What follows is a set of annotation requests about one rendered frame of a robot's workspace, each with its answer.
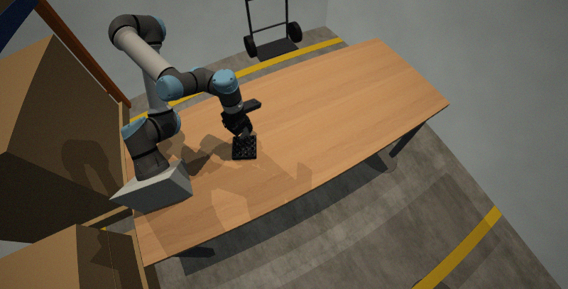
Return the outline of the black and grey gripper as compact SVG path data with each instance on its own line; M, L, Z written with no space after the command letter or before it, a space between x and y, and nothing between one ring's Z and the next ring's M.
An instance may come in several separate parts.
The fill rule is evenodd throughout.
M236 137L239 134L241 134L240 137L239 137L240 139L242 139L246 135L247 135L247 137L249 137L251 135L252 130L253 130L253 126L251 124L249 117L246 114L240 116L240 114L242 113L243 110L244 110L244 106L242 107L242 109L239 112L237 112L235 114L227 114L224 111L221 113L221 116L223 118L222 123L225 124L224 128L227 128Z

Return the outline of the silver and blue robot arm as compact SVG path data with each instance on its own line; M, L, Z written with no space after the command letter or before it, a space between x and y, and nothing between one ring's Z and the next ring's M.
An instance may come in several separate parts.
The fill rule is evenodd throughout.
M160 55L166 29L157 16L117 16L110 23L108 34L112 44L142 69L148 98L148 118L143 116L121 128L137 181L152 178L170 167L156 145L173 137L181 127L180 116L168 102L207 92L219 98L228 114L239 112L243 106L240 116L261 108L261 102L254 98L243 102L232 70L215 73L204 67L193 67L189 72L178 72Z

